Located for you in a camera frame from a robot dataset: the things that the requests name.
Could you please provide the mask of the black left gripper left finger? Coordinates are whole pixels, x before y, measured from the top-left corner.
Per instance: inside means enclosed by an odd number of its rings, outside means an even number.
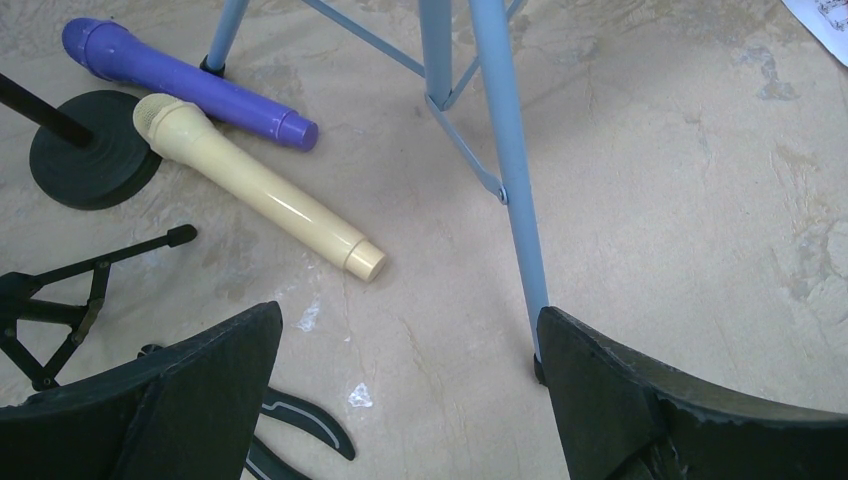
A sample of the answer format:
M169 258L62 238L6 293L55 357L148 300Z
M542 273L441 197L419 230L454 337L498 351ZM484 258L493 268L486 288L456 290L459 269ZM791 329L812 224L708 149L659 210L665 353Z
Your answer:
M283 330L257 304L1 411L5 479L237 479Z

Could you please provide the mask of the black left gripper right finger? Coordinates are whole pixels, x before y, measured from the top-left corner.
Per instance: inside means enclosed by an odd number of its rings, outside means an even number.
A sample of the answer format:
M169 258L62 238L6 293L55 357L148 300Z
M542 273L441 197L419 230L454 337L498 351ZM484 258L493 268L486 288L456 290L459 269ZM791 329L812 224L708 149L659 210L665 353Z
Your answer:
M847 418L725 388L555 307L537 321L573 479L843 479Z

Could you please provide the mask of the black tripod microphone stand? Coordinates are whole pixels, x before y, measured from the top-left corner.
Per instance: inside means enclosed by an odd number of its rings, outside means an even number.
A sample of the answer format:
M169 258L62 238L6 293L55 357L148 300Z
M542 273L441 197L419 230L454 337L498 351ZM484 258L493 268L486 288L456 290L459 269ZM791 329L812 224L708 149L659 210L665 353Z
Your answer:
M193 241L198 230L180 225L157 238L38 275L9 272L1 276L1 350L31 381L37 392L57 388L56 376L84 342L105 303L111 268L115 263L163 247L174 248ZM44 287L72 277L92 274L89 297L83 305L39 300ZM18 322L31 321L69 328L65 340L46 364L41 364L18 339Z

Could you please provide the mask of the black round-base microphone stand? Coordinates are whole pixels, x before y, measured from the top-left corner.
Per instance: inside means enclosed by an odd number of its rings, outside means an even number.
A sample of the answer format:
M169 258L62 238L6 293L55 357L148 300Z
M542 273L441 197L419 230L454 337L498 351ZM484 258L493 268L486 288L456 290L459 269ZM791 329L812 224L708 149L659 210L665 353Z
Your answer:
M145 187L161 164L134 127L139 98L129 93L91 91L55 108L2 76L1 103L39 126L30 171L38 187L66 207L114 207Z

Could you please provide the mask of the light blue music stand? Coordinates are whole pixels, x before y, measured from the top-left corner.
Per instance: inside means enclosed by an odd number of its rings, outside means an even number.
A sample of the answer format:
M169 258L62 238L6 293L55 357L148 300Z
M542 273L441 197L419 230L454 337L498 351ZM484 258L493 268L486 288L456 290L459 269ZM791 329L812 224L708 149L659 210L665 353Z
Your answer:
M451 2L419 2L421 61L378 37L329 3L314 0L306 3L425 80L425 101L431 114L461 152L482 186L507 208L529 325L535 329L541 310L549 304L549 296L510 43L509 22L519 10L520 2L470 2L477 54L459 80L453 78ZM482 75L484 82L496 143L498 174L492 174L482 165L445 115L476 73Z

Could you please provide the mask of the purple toy microphone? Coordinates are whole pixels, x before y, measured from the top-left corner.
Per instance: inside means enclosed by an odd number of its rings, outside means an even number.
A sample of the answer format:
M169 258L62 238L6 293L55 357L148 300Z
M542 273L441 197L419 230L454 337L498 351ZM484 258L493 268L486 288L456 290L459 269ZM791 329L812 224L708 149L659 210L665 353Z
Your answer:
M191 102L282 146L306 152L317 143L318 125L296 110L162 53L115 22L72 19L61 40L69 57L98 78Z

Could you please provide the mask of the sheet music page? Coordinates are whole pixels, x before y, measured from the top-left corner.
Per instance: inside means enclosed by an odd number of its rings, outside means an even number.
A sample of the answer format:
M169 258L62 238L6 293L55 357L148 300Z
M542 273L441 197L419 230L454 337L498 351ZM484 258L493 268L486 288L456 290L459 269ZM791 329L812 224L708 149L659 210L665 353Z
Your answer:
M847 0L783 0L790 13L847 66Z

